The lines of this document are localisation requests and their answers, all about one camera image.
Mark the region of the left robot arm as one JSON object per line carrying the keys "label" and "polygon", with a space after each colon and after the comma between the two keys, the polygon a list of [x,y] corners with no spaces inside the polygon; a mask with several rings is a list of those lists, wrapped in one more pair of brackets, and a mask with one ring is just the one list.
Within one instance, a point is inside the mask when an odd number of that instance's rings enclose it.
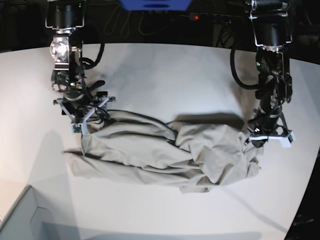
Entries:
{"label": "left robot arm", "polygon": [[243,5],[252,25],[255,66],[259,72],[254,85],[239,79],[235,66],[239,41],[236,41],[230,53],[232,76],[241,88],[254,90],[259,100],[253,118],[247,122],[249,138],[245,143],[259,149],[269,140],[279,140],[283,147],[289,147],[294,136],[286,123],[283,104],[289,103],[293,95],[288,49],[292,43],[290,4],[285,0],[245,0]]}

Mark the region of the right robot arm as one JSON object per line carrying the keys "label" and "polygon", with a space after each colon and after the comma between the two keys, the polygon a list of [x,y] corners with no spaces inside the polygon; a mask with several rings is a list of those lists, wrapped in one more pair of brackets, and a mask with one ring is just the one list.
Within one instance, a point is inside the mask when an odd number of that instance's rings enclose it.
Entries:
{"label": "right robot arm", "polygon": [[100,62],[105,46],[100,45],[96,60],[83,57],[83,39],[79,29],[85,26],[85,0],[48,1],[45,26],[55,31],[49,46],[54,60],[51,87],[60,94],[53,101],[61,108],[62,115],[68,116],[76,132],[87,122],[110,124],[112,118],[106,110],[108,102],[114,101],[106,91],[97,91],[105,84],[97,80],[86,84],[85,72]]}

